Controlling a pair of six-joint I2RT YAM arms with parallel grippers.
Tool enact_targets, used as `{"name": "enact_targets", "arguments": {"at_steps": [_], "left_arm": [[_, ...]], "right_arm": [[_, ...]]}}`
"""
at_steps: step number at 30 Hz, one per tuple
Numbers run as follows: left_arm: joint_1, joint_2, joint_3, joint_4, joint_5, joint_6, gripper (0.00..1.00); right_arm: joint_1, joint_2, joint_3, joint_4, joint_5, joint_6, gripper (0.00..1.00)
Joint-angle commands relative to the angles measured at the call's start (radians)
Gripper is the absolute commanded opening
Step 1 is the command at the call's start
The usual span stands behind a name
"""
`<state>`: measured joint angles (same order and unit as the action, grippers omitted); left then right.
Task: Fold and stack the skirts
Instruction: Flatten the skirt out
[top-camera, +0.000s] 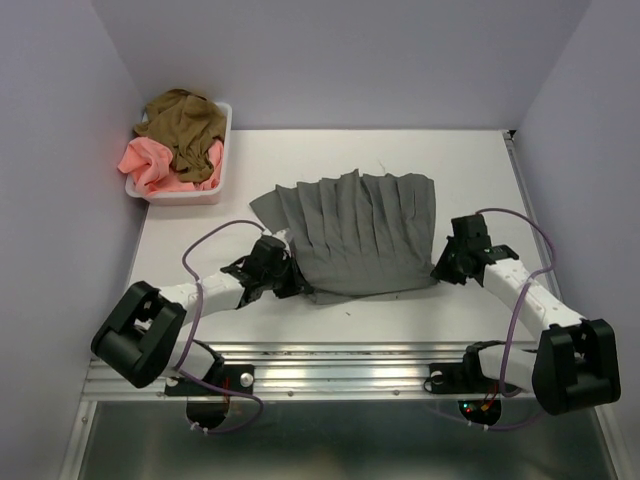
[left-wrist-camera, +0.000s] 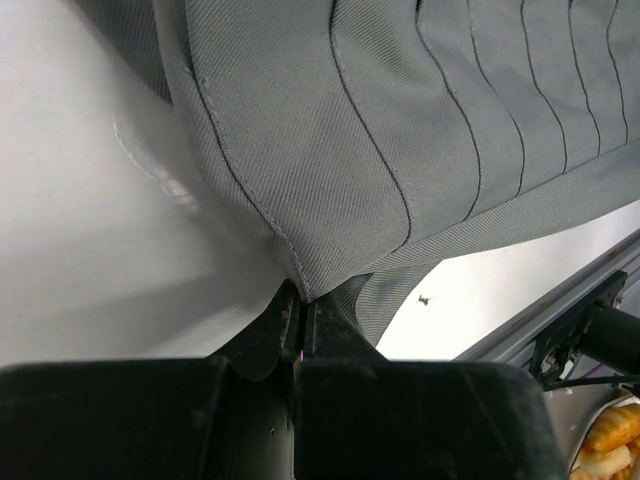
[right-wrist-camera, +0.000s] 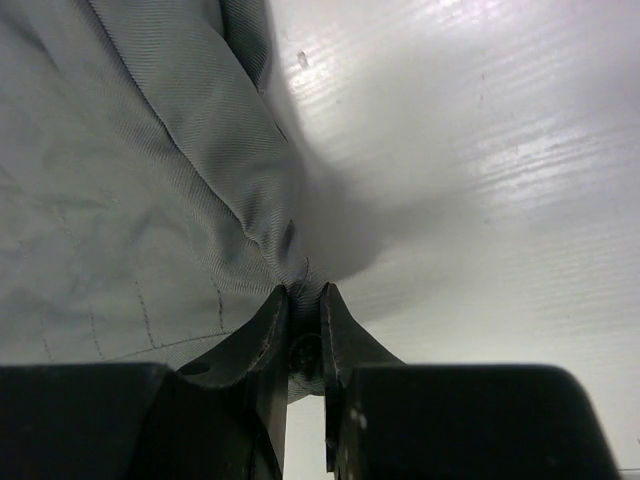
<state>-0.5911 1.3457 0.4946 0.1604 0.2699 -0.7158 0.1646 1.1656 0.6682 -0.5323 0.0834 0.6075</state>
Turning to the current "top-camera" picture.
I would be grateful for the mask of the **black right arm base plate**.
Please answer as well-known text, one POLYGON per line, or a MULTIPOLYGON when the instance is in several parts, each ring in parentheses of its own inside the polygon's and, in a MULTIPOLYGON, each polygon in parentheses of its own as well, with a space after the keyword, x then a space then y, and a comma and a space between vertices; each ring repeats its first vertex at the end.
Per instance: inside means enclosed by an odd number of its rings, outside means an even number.
POLYGON ((433 394, 484 394, 498 385, 479 367, 459 363, 431 363, 427 384, 433 394))

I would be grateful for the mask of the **pink skirt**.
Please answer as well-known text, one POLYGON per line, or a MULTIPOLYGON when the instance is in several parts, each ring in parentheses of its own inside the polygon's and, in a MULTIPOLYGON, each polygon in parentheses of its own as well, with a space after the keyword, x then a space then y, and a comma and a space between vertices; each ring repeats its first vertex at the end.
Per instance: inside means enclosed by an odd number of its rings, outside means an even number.
POLYGON ((136 190, 143 196, 160 192, 209 190, 219 182, 217 169, 223 155, 223 142, 215 140, 208 151, 214 172, 203 182, 180 181, 171 167, 173 154, 166 146, 147 137, 129 142, 118 164, 118 170, 133 177, 136 190))

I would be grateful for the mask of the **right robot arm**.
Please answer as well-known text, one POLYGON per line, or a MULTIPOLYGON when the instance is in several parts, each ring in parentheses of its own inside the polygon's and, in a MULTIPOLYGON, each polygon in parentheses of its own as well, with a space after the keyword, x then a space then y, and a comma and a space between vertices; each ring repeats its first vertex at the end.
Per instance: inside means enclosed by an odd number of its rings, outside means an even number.
POLYGON ((432 363, 426 391, 436 395, 532 393, 550 415, 617 402, 616 337, 539 283, 507 245, 493 243, 484 214, 452 219, 452 234, 432 273, 441 282, 475 281, 511 312, 505 339, 476 342, 457 363, 432 363))

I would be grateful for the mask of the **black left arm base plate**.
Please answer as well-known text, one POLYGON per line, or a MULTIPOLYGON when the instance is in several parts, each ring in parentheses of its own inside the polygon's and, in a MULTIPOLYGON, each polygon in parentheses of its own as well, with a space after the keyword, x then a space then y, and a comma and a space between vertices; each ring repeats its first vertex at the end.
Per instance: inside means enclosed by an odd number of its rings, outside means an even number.
POLYGON ((209 397, 221 396, 225 390, 251 395, 255 378, 255 366, 252 364, 225 364, 204 379, 193 380, 184 375, 169 377, 164 394, 168 397, 209 397))

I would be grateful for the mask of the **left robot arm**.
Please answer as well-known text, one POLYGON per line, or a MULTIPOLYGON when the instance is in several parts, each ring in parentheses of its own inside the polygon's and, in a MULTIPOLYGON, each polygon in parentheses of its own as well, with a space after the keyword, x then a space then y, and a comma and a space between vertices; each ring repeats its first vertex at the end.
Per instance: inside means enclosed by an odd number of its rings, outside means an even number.
POLYGON ((211 276, 162 288, 132 284, 94 335, 91 351, 136 388, 161 376, 182 376, 199 393, 213 393, 222 384, 224 359, 194 334, 179 340, 181 329, 244 308, 266 291, 288 298, 311 287, 287 244, 263 235, 249 255, 211 276))

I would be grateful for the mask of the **grey pleated skirt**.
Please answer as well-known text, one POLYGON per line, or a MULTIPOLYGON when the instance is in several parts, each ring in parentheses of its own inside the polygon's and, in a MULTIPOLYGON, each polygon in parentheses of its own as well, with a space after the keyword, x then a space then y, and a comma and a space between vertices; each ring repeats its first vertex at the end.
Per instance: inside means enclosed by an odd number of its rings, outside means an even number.
POLYGON ((276 186, 250 207, 271 232, 287 232, 308 298, 320 305, 435 285, 435 184, 422 174, 276 186))

